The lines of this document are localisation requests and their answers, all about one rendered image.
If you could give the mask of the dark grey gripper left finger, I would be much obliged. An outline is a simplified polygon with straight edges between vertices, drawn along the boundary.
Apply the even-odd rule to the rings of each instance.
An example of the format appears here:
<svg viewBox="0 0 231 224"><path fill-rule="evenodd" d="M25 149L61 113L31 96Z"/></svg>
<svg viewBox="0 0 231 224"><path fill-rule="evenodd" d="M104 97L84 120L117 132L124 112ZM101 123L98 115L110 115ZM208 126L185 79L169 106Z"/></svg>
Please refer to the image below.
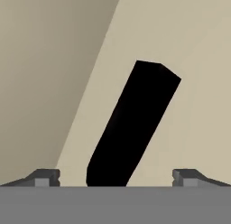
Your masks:
<svg viewBox="0 0 231 224"><path fill-rule="evenodd" d="M2 187L60 187L59 169L36 169L27 177L2 184Z"/></svg>

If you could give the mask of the beige cabinet door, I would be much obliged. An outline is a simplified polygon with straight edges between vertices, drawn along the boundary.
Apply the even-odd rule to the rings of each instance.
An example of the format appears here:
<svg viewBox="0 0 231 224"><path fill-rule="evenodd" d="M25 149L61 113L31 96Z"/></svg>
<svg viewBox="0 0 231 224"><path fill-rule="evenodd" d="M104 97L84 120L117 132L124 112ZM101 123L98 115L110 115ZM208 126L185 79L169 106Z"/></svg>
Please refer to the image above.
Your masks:
<svg viewBox="0 0 231 224"><path fill-rule="evenodd" d="M231 183L231 0L119 0L58 161L64 186L88 162L136 61L181 78L129 183L169 186L175 168Z"/></svg>

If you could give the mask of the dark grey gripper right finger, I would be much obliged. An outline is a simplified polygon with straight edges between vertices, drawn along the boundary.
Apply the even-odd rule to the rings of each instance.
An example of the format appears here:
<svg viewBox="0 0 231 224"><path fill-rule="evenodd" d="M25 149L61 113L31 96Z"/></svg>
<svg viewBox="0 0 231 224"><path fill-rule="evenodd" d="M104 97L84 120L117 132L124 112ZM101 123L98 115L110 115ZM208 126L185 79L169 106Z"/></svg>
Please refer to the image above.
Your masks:
<svg viewBox="0 0 231 224"><path fill-rule="evenodd" d="M173 187L231 187L231 184L206 177L196 169L173 169Z"/></svg>

